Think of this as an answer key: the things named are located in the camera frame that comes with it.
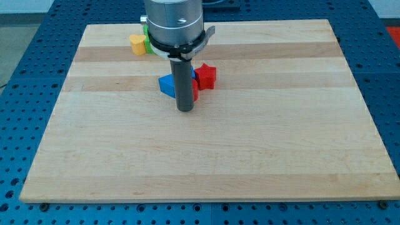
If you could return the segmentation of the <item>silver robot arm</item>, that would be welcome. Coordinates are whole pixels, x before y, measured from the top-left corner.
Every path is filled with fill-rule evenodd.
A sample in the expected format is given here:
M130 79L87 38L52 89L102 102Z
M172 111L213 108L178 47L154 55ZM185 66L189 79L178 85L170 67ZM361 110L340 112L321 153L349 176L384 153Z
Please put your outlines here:
M157 42L184 45L204 30L201 0L144 0L148 31Z

